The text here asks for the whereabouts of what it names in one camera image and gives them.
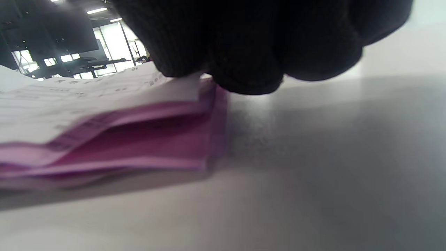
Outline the person's right hand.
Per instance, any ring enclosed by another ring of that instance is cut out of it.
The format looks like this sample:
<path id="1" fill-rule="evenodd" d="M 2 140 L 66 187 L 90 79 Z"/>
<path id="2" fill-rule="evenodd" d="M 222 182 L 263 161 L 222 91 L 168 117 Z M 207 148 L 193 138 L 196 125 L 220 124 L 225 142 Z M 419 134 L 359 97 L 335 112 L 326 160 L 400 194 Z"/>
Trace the person's right hand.
<path id="1" fill-rule="evenodd" d="M 411 0 L 114 0 L 167 77 L 204 71 L 242 95 L 276 91 L 284 75 L 325 81 L 408 20 Z"/>

